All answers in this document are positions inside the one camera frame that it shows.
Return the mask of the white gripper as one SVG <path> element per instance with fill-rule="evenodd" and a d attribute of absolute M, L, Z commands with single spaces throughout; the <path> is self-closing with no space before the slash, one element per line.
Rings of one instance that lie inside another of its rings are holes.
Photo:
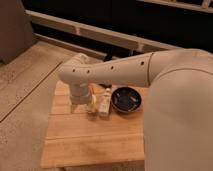
<path fill-rule="evenodd" d="M 73 105 L 88 104 L 92 99 L 88 84 L 71 84 L 69 90 Z"/>

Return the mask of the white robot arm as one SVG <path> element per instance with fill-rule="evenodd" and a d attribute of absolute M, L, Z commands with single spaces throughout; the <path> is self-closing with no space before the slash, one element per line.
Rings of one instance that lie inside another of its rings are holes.
<path fill-rule="evenodd" d="M 145 170 L 213 171 L 213 53 L 173 49 L 96 64 L 79 53 L 59 78 L 76 104 L 90 101 L 90 83 L 147 87 Z"/>

